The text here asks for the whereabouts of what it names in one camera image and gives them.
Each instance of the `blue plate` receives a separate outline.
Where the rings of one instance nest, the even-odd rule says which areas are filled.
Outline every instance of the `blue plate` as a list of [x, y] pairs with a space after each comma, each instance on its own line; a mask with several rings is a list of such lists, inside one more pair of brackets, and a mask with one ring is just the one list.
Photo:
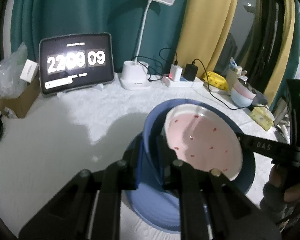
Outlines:
[[[156, 150], [156, 137], [161, 133], [165, 117], [173, 107], [181, 104], [203, 106], [224, 119], [234, 132], [241, 129], [219, 110], [199, 101], [173, 99], [156, 106], [148, 115], [143, 131], [143, 157], [139, 187], [126, 191], [127, 199], [138, 216], [161, 231], [178, 234], [180, 232], [179, 199], [163, 190], [160, 183], [161, 167]], [[233, 183], [243, 192], [250, 189], [255, 175], [253, 152], [242, 151], [242, 168]]]

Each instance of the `table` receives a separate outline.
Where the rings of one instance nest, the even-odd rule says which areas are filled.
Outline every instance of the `table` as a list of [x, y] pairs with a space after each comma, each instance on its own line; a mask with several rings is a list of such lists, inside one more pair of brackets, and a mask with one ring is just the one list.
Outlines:
[[[229, 100], [227, 96], [216, 95]], [[118, 77], [103, 91], [95, 88], [37, 98], [25, 119], [3, 118], [0, 142], [0, 217], [17, 236], [21, 227], [81, 169], [92, 172], [120, 159], [143, 130], [147, 114], [159, 103], [190, 98], [219, 109], [246, 134], [276, 140], [245, 110], [229, 110], [205, 88], [167, 88], [160, 81], [149, 90], [124, 90]], [[255, 154], [256, 176], [247, 196], [258, 205], [268, 181], [271, 160]], [[121, 205], [121, 239], [180, 239], [143, 222]]]

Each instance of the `silver bolt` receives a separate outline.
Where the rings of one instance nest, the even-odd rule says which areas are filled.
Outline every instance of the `silver bolt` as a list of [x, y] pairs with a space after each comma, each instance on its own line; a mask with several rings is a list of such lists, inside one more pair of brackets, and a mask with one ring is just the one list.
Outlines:
[[89, 174], [90, 174], [90, 171], [88, 171], [88, 170], [80, 171], [80, 176], [83, 177], [83, 178], [88, 177]]
[[125, 160], [118, 160], [117, 165], [119, 167], [125, 167], [125, 166], [127, 166], [127, 162]]
[[182, 160], [174, 160], [172, 163], [174, 166], [176, 167], [181, 167], [183, 165], [183, 161]]
[[212, 169], [210, 172], [215, 177], [219, 177], [221, 175], [221, 171], [218, 169]]

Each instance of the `desk lamp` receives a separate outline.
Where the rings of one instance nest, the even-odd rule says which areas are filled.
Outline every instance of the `desk lamp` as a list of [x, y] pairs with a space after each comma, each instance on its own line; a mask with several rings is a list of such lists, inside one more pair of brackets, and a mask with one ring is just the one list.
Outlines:
[[143, 63], [143, 65], [145, 65], [143, 66], [142, 64], [138, 63], [137, 57], [139, 56], [139, 52], [140, 52], [142, 35], [143, 35], [143, 30], [145, 28], [148, 9], [152, 1], [163, 3], [169, 6], [173, 5], [174, 3], [174, 0], [148, 0], [145, 12], [143, 14], [143, 21], [142, 21], [142, 26], [141, 26], [141, 31], [140, 31], [139, 41], [138, 41], [136, 57], [134, 61], [127, 60], [123, 62], [123, 69], [122, 69], [120, 82], [122, 87], [127, 90], [147, 89], [150, 87], [150, 82], [147, 79], [148, 64]]

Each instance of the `brown cardboard box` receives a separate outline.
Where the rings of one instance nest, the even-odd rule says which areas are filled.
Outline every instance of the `brown cardboard box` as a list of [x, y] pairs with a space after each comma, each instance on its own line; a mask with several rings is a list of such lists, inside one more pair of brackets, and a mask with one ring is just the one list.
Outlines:
[[39, 77], [35, 77], [35, 79], [26, 87], [25, 91], [23, 91], [18, 98], [0, 98], [1, 114], [7, 115], [7, 113], [4, 111], [5, 107], [7, 107], [11, 109], [18, 118], [25, 118], [39, 93]]

